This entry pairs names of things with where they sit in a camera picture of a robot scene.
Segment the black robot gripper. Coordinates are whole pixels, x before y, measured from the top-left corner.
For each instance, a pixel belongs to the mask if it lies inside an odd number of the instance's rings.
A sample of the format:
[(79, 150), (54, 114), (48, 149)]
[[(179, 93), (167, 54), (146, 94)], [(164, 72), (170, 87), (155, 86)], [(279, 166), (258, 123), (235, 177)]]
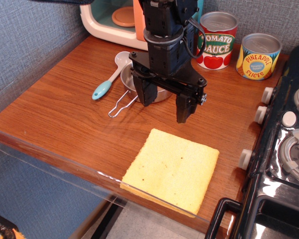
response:
[(133, 82), (141, 104), (152, 104), (162, 88), (176, 97), (177, 123), (185, 123), (197, 105), (206, 101), (207, 81), (193, 69), (193, 29), (178, 29), (172, 35), (144, 30), (146, 53), (132, 52)]

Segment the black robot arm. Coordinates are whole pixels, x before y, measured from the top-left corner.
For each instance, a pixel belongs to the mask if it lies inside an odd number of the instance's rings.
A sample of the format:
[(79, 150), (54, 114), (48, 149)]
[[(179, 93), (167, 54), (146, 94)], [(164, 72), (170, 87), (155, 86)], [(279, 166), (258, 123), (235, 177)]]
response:
[(145, 18), (146, 53), (132, 52), (133, 82), (143, 106), (152, 104), (158, 88), (176, 95), (177, 122), (185, 123), (197, 105), (206, 101), (206, 79), (192, 66), (195, 31), (203, 32), (193, 18), (196, 0), (141, 0)]

